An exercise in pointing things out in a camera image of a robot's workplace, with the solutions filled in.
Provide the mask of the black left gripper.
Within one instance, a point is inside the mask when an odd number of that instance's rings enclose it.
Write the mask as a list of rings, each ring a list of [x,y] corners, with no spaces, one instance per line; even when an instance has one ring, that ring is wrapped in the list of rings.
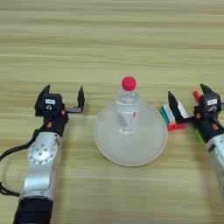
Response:
[[[43,115],[43,97],[44,94],[48,94],[50,91],[50,86],[47,85],[43,88],[41,93],[38,95],[38,99],[34,105],[35,109],[35,116],[42,116]],[[43,131],[46,132],[53,132],[58,134],[60,137],[63,136],[64,129],[68,122],[68,114],[80,114],[84,109],[85,105],[85,95],[83,87],[80,87],[78,97],[77,97],[77,108],[65,108],[62,107],[59,111],[53,111],[44,115],[44,124],[43,124]]]

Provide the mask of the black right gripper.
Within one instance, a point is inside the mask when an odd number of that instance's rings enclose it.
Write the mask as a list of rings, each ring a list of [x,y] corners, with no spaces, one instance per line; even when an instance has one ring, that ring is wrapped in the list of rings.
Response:
[[[201,84],[200,87],[204,95],[214,93],[214,91],[207,85]],[[195,106],[193,115],[188,118],[184,118],[179,111],[178,102],[171,91],[168,92],[168,102],[176,123],[191,123],[192,126],[199,132],[205,143],[207,143],[213,137],[224,134],[224,127],[218,120],[218,115],[220,112],[207,112],[200,106]]]

